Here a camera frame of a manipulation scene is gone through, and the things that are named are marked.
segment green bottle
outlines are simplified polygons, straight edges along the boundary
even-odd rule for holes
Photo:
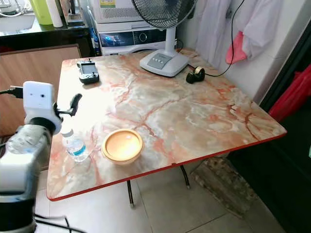
[[[39,24],[52,24],[49,9],[45,0],[30,0],[30,3]]]

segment fan stand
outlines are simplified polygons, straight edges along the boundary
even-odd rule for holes
[[[165,49],[156,50],[140,61],[140,66],[155,74],[173,77],[187,64],[189,58],[174,49],[176,27],[166,30]]]

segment remote controller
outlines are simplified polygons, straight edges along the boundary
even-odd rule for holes
[[[80,70],[80,82],[84,84],[91,84],[99,81],[99,74],[95,66],[95,62],[91,61],[91,59],[88,61],[77,62],[77,66]]]

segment red table edge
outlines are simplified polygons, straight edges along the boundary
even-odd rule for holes
[[[71,198],[71,197],[78,196],[78,195],[83,194],[83,193],[94,191],[94,190],[97,190],[97,189],[100,189],[100,188],[104,188],[104,187],[107,187],[107,186],[111,186],[111,185],[114,185],[114,184],[117,184],[117,183],[122,183],[124,181],[136,179],[138,177],[146,176],[146,175],[149,175],[149,174],[152,174],[152,173],[155,173],[155,172],[158,172],[158,171],[163,171],[163,170],[166,170],[166,169],[169,169],[169,168],[172,168],[172,167],[181,166],[181,165],[184,165],[184,164],[187,164],[187,163],[191,163],[191,162],[195,162],[195,161],[198,161],[198,160],[207,159],[207,158],[219,155],[219,154],[233,152],[233,151],[240,150],[240,149],[243,149],[243,148],[246,148],[246,147],[251,147],[251,146],[254,146],[254,145],[257,145],[257,144],[261,144],[261,143],[264,143],[264,142],[272,141],[272,140],[281,138],[281,137],[285,136],[286,134],[287,134],[287,132],[285,132],[285,133],[283,133],[281,135],[275,136],[275,137],[267,138],[267,139],[264,139],[264,140],[261,140],[261,141],[257,141],[257,142],[252,142],[252,143],[247,144],[247,145],[235,147],[233,149],[224,150],[224,151],[221,151],[221,152],[217,152],[217,153],[214,153],[214,154],[202,156],[202,157],[199,157],[199,158],[187,160],[187,161],[179,163],[179,164],[171,164],[170,166],[165,166],[165,167],[162,167],[162,168],[159,168],[159,169],[156,169],[156,170],[147,171],[147,172],[141,173],[139,175],[131,176],[131,177],[128,177],[128,178],[117,180],[117,181],[113,181],[113,182],[110,182],[110,183],[106,183],[106,184],[103,184],[103,185],[99,185],[99,186],[96,186],[96,187],[93,187],[93,188],[85,189],[85,190],[82,190],[82,191],[79,191],[79,192],[76,192],[76,193],[71,193],[71,194],[68,194],[68,195],[64,195],[64,196],[61,196],[61,197],[51,198],[50,199],[48,197],[48,195],[47,194],[46,195],[47,195],[47,198],[49,200],[51,200],[51,201],[58,201],[58,200],[66,199],[66,198]]]

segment wooden bowl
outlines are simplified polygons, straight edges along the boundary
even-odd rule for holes
[[[120,129],[105,138],[102,154],[117,165],[127,165],[139,158],[142,148],[142,138],[136,131]]]

